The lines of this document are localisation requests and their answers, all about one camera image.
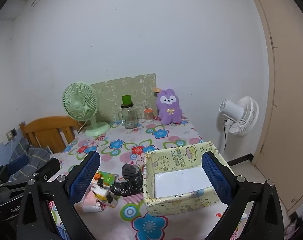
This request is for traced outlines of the pink printed packet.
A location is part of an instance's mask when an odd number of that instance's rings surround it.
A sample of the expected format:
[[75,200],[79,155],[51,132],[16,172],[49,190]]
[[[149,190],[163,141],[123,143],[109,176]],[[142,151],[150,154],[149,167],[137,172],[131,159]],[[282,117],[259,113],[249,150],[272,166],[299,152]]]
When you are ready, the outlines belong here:
[[103,208],[94,193],[87,190],[80,202],[74,205],[78,213],[96,213],[102,212]]

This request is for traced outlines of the green desk fan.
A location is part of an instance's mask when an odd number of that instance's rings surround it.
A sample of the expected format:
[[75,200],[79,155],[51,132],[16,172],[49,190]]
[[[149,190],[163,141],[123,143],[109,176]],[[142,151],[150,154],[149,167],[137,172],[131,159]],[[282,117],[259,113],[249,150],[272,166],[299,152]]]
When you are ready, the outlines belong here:
[[98,137],[110,129],[109,123],[96,120],[98,97],[91,85],[81,82],[69,85],[63,92],[62,104],[63,109],[72,119],[90,122],[90,126],[85,129],[88,137]]

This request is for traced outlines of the glass mason jar mug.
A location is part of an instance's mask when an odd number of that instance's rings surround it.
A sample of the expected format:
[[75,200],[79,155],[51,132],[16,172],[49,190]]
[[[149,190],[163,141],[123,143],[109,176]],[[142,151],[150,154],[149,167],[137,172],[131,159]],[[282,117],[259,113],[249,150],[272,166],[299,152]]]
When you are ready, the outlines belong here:
[[124,127],[126,129],[136,128],[138,126],[138,118],[131,95],[122,96],[122,104],[120,107],[120,118]]

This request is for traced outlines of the beige door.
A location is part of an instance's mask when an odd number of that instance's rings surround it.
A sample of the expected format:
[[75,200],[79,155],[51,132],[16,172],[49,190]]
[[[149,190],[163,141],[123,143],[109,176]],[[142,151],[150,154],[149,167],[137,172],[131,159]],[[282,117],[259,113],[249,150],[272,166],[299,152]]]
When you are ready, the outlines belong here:
[[253,159],[288,213],[303,203],[303,13],[294,0],[254,0],[265,33],[268,97]]

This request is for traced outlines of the grey plaid blanket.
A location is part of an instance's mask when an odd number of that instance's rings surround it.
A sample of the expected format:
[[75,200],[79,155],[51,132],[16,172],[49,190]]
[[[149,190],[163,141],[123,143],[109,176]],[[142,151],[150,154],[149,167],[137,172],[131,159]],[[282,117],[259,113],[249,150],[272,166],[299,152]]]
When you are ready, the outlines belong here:
[[15,174],[11,175],[9,181],[28,178],[49,160],[51,154],[52,152],[49,147],[34,147],[26,138],[21,139],[13,150],[9,162],[11,163],[25,155],[28,157],[28,163]]

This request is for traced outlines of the green orange tissue pack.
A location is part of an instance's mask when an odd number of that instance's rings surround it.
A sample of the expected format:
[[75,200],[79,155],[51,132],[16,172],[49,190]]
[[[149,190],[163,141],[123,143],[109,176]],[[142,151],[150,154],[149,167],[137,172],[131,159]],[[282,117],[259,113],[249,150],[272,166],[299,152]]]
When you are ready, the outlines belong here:
[[94,175],[93,181],[98,186],[109,189],[115,183],[116,175],[109,172],[98,171]]

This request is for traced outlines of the white pad pack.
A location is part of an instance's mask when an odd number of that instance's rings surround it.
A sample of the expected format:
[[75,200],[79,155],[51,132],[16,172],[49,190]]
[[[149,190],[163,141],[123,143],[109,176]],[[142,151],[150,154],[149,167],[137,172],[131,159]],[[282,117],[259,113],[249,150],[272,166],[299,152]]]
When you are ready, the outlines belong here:
[[92,184],[90,191],[93,192],[94,196],[101,202],[107,202],[110,193],[107,189],[100,187],[97,184]]

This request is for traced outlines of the purple bunny plush toy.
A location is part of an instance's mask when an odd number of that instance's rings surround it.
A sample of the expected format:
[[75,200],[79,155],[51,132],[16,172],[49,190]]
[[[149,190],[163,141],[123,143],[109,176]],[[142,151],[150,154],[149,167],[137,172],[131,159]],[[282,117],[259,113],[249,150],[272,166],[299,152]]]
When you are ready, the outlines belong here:
[[173,89],[161,90],[157,94],[156,106],[162,125],[178,124],[182,121],[182,109],[179,98]]

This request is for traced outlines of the black plastic bag bundle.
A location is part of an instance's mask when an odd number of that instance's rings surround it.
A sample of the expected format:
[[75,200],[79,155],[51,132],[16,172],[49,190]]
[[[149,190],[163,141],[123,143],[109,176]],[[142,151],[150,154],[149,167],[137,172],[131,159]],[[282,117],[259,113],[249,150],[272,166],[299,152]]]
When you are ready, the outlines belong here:
[[114,183],[110,187],[110,191],[115,196],[128,197],[143,192],[143,176],[136,174],[131,176],[127,181]]

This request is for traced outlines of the cotton swab jar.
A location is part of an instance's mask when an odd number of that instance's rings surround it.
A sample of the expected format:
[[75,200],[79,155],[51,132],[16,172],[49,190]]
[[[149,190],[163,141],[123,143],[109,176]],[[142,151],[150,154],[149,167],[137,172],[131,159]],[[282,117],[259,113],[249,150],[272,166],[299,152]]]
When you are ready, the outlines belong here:
[[154,114],[151,108],[145,108],[143,113],[146,122],[152,122],[154,120]]

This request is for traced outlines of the white standing fan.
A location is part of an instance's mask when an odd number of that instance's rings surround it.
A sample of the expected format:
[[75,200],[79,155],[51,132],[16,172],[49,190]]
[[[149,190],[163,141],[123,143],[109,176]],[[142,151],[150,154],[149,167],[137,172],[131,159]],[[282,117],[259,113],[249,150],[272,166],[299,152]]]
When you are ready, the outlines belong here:
[[254,128],[259,117],[259,105],[250,96],[244,96],[237,103],[225,99],[220,104],[219,112],[226,118],[223,124],[225,145],[220,150],[220,154],[224,155],[230,134],[243,138]]

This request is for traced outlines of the yellow cartoon storage box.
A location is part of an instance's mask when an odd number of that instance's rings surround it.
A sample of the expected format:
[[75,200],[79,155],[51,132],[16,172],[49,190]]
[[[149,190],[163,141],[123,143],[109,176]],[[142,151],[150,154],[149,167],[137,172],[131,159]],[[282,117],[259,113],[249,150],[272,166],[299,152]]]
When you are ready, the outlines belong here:
[[228,165],[210,141],[145,154],[143,198],[148,213],[175,215],[220,203],[202,168],[202,155],[206,152]]

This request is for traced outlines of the green patterned cardboard panel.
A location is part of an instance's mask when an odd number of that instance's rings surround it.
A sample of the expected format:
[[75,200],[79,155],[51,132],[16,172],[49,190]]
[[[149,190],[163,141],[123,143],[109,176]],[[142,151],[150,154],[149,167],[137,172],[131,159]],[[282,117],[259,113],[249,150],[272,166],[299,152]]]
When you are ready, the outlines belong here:
[[98,97],[96,120],[113,122],[120,120],[122,96],[130,95],[137,117],[144,118],[143,111],[152,109],[156,114],[156,74],[144,74],[134,77],[123,77],[91,85]]

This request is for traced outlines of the grey drawstring pouch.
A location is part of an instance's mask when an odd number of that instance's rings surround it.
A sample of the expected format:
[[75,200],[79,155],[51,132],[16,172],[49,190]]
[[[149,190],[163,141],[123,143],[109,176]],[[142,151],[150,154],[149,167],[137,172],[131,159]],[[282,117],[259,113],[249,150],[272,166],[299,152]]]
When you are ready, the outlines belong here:
[[125,180],[141,174],[141,168],[135,164],[124,164],[122,167],[122,175]]

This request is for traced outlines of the floral tablecloth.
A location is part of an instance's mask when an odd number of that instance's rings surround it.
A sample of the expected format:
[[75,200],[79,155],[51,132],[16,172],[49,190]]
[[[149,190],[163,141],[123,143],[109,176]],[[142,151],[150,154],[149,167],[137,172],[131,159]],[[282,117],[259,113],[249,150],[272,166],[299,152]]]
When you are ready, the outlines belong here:
[[211,186],[201,186],[199,176],[187,173],[201,167],[208,151],[226,161],[186,118],[166,126],[143,121],[134,129],[113,122],[98,137],[80,134],[53,155],[60,161],[59,173],[68,174],[91,151],[100,154],[102,172],[121,179],[123,165],[134,164],[144,176],[142,193],[82,215],[96,239],[205,239],[226,210]]

